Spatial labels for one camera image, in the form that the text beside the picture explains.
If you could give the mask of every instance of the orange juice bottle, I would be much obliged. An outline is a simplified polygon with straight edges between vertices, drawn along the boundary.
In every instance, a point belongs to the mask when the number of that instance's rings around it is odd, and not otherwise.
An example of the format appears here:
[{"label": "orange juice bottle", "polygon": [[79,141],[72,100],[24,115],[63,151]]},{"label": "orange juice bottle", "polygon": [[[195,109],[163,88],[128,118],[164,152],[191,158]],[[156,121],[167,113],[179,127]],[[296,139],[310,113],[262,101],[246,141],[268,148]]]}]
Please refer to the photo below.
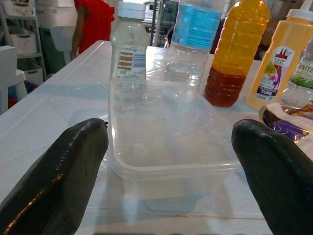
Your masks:
[{"label": "orange juice bottle", "polygon": [[306,0],[300,10],[290,10],[287,19],[278,23],[246,99],[248,106],[260,109],[263,105],[278,102],[302,51],[313,36],[313,12],[309,11],[312,2]]},{"label": "orange juice bottle", "polygon": [[237,101],[269,19],[263,0],[240,0],[230,9],[205,87],[212,105]]}]

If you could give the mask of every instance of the white chair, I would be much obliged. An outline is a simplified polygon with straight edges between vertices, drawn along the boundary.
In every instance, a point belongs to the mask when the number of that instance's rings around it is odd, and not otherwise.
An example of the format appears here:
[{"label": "white chair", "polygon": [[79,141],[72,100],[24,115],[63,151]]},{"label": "white chair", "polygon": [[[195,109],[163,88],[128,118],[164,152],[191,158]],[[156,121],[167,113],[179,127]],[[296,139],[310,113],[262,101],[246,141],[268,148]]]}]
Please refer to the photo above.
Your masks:
[{"label": "white chair", "polygon": [[14,47],[0,47],[0,114],[8,109],[8,88],[15,86],[17,100],[27,96],[23,71],[17,70],[18,52]]}]

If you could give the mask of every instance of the red shirt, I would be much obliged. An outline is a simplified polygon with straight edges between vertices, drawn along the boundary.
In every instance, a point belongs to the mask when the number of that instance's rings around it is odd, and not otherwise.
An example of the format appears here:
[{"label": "red shirt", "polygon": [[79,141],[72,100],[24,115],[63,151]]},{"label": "red shirt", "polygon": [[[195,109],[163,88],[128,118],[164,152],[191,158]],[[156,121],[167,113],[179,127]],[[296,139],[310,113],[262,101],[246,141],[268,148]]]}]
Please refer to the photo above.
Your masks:
[{"label": "red shirt", "polygon": [[89,16],[85,16],[83,38],[79,45],[79,54],[98,40],[110,40],[111,22],[114,20],[114,7],[103,0],[75,0],[75,7],[84,6]]}]

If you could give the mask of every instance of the person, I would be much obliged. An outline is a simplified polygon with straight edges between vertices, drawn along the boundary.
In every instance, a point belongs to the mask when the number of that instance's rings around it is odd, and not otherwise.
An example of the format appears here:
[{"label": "person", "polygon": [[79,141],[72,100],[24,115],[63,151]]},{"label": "person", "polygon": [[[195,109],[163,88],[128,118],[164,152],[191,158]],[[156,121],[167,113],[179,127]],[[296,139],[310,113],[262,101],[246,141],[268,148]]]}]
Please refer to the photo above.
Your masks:
[{"label": "person", "polygon": [[170,48],[173,34],[174,34],[174,27],[171,27],[166,34],[166,41],[165,41],[164,48]]},{"label": "person", "polygon": [[74,0],[78,13],[72,41],[71,59],[98,40],[109,41],[114,7],[104,0]]}]

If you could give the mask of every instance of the bottle cap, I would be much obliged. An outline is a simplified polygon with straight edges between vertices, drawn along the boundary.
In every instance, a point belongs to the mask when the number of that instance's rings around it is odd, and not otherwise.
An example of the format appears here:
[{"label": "bottle cap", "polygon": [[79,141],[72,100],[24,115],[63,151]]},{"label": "bottle cap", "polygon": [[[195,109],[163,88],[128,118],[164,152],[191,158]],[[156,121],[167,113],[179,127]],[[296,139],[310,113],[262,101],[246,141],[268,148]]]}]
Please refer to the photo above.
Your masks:
[{"label": "bottle cap", "polygon": [[294,17],[308,21],[313,21],[313,0],[305,0],[300,10],[291,9],[287,17]]},{"label": "bottle cap", "polygon": [[146,5],[134,2],[118,2],[119,17],[144,20],[146,16]]}]

